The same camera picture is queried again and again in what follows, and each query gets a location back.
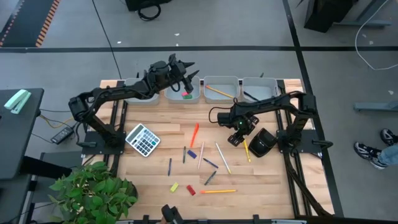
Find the calculator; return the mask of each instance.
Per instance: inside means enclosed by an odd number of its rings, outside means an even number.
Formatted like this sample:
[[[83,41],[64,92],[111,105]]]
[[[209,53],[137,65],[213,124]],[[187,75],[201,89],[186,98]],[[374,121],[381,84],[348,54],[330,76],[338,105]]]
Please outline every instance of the calculator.
[[[160,139],[147,129],[144,125],[138,124],[127,136],[126,142],[130,144],[135,150],[137,150],[144,157],[155,149],[160,143]]]

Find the gray floor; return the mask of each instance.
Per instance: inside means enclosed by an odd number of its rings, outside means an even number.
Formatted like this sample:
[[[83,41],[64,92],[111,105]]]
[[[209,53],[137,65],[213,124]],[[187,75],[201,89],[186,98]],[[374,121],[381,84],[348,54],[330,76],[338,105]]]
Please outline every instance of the gray floor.
[[[6,23],[16,0],[0,0],[0,25]],[[357,27],[332,27],[326,34],[303,28],[307,1],[289,0],[302,46],[353,46]],[[354,18],[369,2],[362,0],[347,18]],[[120,1],[96,0],[101,19],[114,47],[159,47],[201,45],[293,46],[284,7],[280,0],[173,0],[162,6],[156,21],[143,22],[128,12]],[[391,0],[375,18],[390,19],[385,29],[365,29],[358,44],[398,45],[398,3]],[[42,47],[107,47],[105,35],[90,0],[61,1]],[[116,60],[123,78],[135,77],[171,52],[118,52]],[[295,52],[206,51],[176,52],[184,61],[193,61],[200,77],[235,75],[300,78]],[[398,63],[397,52],[363,52],[371,64],[385,67]],[[378,131],[396,128],[398,118],[389,113],[356,113],[354,102],[389,101],[398,97],[398,68],[375,72],[355,52],[304,52],[305,63],[327,140],[341,203],[346,217],[398,220],[396,190],[398,167],[376,170],[353,151],[355,141],[382,148]],[[117,79],[111,53],[0,54],[3,88],[42,87],[42,108],[65,110],[71,96],[98,86],[100,80]],[[65,120],[70,115],[45,113]],[[34,133],[50,138],[57,130],[38,119]],[[27,155],[41,152],[77,151],[74,141],[59,146],[32,137]],[[47,220],[51,208],[35,212],[38,221]]]

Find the shoe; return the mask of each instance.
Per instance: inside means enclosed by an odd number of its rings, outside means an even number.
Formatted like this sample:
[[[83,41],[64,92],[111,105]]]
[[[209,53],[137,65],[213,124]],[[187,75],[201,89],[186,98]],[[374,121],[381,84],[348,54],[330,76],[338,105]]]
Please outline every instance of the shoe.
[[[380,138],[388,146],[393,146],[398,142],[398,137],[387,128],[380,131]]]
[[[375,168],[384,169],[387,167],[387,165],[379,161],[381,150],[369,147],[359,142],[354,144],[354,150],[362,159],[369,161]]]

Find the red eraser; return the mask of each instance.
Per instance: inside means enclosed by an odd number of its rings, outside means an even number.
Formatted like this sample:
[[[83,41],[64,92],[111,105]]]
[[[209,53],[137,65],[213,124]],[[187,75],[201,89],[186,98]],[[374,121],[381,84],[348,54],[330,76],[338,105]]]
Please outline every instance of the red eraser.
[[[191,187],[191,185],[187,186],[188,191],[191,193],[192,196],[194,196],[196,194],[196,192],[193,190],[193,188]]]

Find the jeans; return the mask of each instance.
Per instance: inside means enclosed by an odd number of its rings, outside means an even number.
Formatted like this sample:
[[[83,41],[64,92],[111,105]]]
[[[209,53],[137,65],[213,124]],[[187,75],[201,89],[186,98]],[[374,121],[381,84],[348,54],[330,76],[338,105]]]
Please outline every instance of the jeans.
[[[398,145],[389,146],[379,155],[379,162],[385,165],[398,165]]]

